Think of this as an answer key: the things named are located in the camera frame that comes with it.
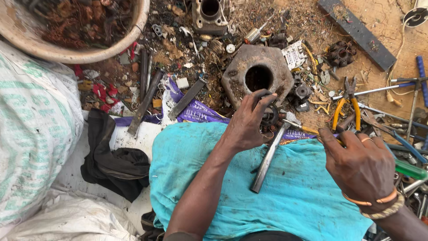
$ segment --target hand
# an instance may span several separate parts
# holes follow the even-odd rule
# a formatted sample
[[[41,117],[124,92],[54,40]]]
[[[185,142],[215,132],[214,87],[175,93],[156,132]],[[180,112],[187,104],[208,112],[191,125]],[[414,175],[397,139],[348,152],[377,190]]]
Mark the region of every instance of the hand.
[[[231,148],[238,153],[261,146],[272,139],[273,134],[264,136],[259,131],[266,107],[277,97],[277,94],[274,93],[259,101],[260,98],[267,94],[270,94],[270,92],[263,89],[244,97],[241,106],[233,115],[220,139],[225,147]]]
[[[327,156],[326,169],[337,186],[349,198],[371,202],[372,206],[359,206],[365,213],[377,213],[391,206],[393,200],[378,204],[377,199],[387,197],[394,188],[395,162],[380,137],[355,135],[350,131],[340,134],[343,148],[328,128],[320,128],[321,143]]]

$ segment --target hexagonal metal part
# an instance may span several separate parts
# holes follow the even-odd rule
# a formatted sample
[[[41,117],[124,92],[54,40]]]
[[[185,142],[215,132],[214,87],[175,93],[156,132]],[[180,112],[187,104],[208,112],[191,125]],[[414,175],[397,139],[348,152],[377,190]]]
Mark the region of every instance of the hexagonal metal part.
[[[282,103],[294,80],[279,48],[243,45],[221,78],[226,95],[237,110],[242,98],[266,88]]]

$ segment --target copper bangle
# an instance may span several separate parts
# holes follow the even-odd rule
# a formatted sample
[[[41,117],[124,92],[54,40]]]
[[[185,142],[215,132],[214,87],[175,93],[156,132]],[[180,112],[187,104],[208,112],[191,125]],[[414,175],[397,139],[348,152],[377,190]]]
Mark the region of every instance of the copper bangle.
[[[366,138],[364,138],[364,139],[361,140],[361,143],[363,143],[363,142],[365,142],[367,140],[370,140],[370,141],[374,142],[370,137],[366,137]]]
[[[381,198],[381,199],[376,200],[376,202],[378,202],[378,203],[386,203],[386,202],[390,202],[390,201],[392,201],[394,198],[396,198],[397,193],[398,193],[397,188],[396,188],[396,187],[394,187],[394,190],[392,191],[392,193],[391,193],[391,194],[389,194],[387,197],[384,197],[384,198]],[[352,202],[352,203],[355,203],[355,204],[357,204],[357,205],[362,205],[362,206],[371,206],[371,205],[372,205],[372,203],[371,203],[371,202],[362,202],[362,201],[357,201],[357,200],[350,199],[348,196],[346,196],[346,194],[345,194],[344,192],[342,192],[342,195],[343,195],[343,197],[344,197],[346,200],[348,200],[348,201],[350,201],[350,202]]]

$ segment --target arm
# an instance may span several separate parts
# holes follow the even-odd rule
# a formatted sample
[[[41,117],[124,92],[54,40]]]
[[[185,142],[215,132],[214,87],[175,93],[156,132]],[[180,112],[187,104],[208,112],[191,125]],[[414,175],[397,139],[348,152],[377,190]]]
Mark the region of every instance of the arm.
[[[174,208],[165,238],[175,232],[185,232],[202,240],[217,209],[223,177],[232,158],[273,137],[263,136],[259,131],[266,107],[276,99],[273,94],[259,101],[266,94],[270,92],[258,90],[244,97],[220,140]]]
[[[397,201],[395,198],[388,203],[376,202],[388,196],[394,187],[395,162],[382,138],[373,137],[373,141],[361,142],[368,138],[366,134],[354,135],[345,131],[340,134],[346,145],[343,148],[329,129],[321,128],[319,132],[327,156],[326,168],[336,184],[351,199],[373,204],[359,205],[364,213],[381,212]],[[393,240],[415,241],[428,237],[428,226],[405,206],[389,217],[373,221]]]

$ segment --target left hand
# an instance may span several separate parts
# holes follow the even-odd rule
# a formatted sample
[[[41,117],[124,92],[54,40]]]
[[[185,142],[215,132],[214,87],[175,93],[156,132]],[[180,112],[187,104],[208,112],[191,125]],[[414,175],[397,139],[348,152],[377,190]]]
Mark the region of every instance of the left hand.
[[[262,89],[244,97],[220,139],[225,147],[238,153],[261,146],[272,139],[273,133],[271,136],[264,136],[259,130],[266,107],[277,97],[276,93],[266,96],[267,94],[270,92]]]

